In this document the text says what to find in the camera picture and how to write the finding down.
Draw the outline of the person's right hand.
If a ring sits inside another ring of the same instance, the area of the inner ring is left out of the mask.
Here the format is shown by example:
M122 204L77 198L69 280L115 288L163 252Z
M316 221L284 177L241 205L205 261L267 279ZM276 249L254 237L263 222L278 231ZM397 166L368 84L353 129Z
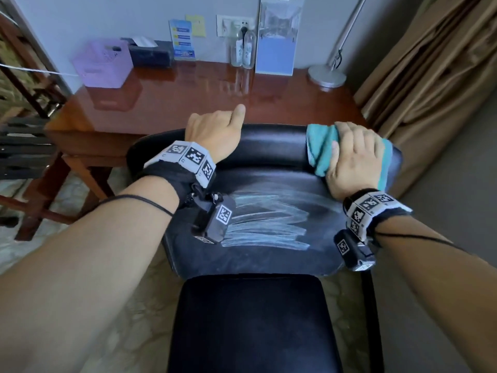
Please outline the person's right hand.
M372 132L375 131L364 127L364 151L357 154L353 151L349 124L354 123L335 123L339 132L340 174L335 181L326 180L331 196L337 201L343 201L366 188L377 189L382 172L382 161L376 161L372 153Z

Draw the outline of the dark wooden luggage rack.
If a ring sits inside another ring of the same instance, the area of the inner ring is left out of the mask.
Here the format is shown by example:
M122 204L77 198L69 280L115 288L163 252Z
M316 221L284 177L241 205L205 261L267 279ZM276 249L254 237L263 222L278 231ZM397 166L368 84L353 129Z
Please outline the dark wooden luggage rack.
M14 56L9 64L0 50L0 80L9 81L24 103L0 116L0 181L27 186L0 194L0 226L19 227L15 239L30 241L44 220L66 225L75 220L51 210L70 168L45 131L67 99L12 11L8 0L0 0L0 44Z

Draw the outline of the left wristband with markers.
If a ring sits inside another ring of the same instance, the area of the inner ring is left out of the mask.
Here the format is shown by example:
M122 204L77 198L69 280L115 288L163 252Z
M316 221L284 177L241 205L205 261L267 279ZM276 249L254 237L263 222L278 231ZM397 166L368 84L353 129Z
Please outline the left wristband with markers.
M146 161L135 176L165 179L176 191L179 208L203 196L215 177L216 164L207 149L194 142L175 141Z

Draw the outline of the black tissue box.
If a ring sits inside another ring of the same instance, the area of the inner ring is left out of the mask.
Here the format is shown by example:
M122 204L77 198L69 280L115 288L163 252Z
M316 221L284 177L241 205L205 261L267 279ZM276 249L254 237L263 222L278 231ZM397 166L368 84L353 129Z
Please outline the black tissue box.
M134 68L171 68L174 63L174 50L171 41L155 41L156 47L140 47L131 38L121 38L127 42Z

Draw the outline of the teal cleaning cloth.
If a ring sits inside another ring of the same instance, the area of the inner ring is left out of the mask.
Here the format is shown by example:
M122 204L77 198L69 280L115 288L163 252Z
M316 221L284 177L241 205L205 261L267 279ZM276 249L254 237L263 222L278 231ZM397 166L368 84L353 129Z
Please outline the teal cleaning cloth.
M378 182L379 190L387 190L394 182L400 170L401 152L388 139L382 139L385 145L382 172ZM325 177L332 158L332 142L339 142L339 132L335 125L326 126L310 124L307 126L306 144L309 165L315 175Z

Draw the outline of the blue standing card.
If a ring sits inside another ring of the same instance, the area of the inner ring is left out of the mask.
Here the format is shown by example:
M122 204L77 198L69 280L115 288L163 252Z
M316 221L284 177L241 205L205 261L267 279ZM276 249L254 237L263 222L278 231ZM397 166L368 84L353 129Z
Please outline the blue standing card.
M169 20L173 55L176 61L196 61L193 47L192 22L180 19Z

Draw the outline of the yellow sticky note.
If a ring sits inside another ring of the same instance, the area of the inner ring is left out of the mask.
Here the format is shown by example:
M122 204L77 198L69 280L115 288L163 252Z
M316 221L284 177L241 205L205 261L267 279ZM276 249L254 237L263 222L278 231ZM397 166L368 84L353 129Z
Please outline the yellow sticky note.
M205 38L206 28L205 28L205 19L201 15L185 15L185 20L191 23L192 36Z

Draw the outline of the silver desk lamp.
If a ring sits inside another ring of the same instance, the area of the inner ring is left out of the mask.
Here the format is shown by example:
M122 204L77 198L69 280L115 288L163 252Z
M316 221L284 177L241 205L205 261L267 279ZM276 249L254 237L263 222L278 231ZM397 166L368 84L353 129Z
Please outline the silver desk lamp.
M333 47L329 60L325 64L316 64L308 68L309 79L320 88L334 89L345 84L346 75L339 68L343 60L343 47L365 3L366 0L358 0Z

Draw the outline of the person's right forearm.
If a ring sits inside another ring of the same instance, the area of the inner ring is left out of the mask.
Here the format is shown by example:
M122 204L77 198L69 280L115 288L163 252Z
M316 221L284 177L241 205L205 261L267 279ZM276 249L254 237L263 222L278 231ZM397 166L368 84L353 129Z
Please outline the person's right forearm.
M375 228L431 319L477 373L497 373L497 268L411 215Z

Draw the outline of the glossy brown wooden desk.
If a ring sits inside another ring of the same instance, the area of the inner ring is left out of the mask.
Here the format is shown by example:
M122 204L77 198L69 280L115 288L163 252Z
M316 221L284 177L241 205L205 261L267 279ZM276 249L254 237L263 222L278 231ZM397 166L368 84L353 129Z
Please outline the glossy brown wooden desk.
M246 124L307 125L351 121L368 126L346 86L324 90L306 69L292 76L256 74L218 62L134 68L121 88L81 87L45 125L46 136L89 188L89 204L112 196L108 174L94 167L126 165L140 137L178 130L192 113L246 106Z

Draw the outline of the beige curtain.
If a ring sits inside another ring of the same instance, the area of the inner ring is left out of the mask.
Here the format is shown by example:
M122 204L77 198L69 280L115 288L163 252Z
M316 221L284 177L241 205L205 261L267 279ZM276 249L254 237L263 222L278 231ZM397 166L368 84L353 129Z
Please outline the beige curtain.
M403 154L390 188L405 194L497 87L497 0L434 0L354 99Z

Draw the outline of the person's left hand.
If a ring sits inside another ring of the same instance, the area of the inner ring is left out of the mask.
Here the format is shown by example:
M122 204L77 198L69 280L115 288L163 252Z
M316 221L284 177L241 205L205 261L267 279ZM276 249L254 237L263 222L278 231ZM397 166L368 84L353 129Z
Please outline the person's left hand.
M239 145L241 130L229 127L233 111L191 114L185 128L184 140L207 149L214 163L226 159Z

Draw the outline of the white wall socket panel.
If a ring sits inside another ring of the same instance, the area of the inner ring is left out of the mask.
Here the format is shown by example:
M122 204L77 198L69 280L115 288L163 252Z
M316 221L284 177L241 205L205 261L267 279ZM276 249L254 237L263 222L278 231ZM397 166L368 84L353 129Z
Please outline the white wall socket panel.
M247 27L249 30L255 28L255 17L216 15L217 37L232 37L237 34L237 29Z

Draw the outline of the clear water bottle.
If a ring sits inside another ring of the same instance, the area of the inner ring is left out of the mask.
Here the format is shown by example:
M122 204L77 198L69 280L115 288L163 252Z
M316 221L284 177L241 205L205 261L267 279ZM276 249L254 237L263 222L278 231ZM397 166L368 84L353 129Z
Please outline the clear water bottle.
M255 51L257 48L257 34L255 30L247 30L244 35L242 66L245 69L252 69L255 61Z
M231 65L233 67L241 67L243 64L243 53L244 53L244 31L243 28L239 28L236 33L234 33L231 45Z

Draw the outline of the black leather chair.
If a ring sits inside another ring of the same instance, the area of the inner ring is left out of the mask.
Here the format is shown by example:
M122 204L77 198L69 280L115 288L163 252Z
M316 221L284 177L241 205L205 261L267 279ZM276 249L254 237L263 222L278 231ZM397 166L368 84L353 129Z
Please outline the black leather chair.
M232 197L224 240L191 229L193 200L162 239L185 280L167 373L342 373L320 276L346 267L342 203L309 165L306 126L247 125L206 193Z

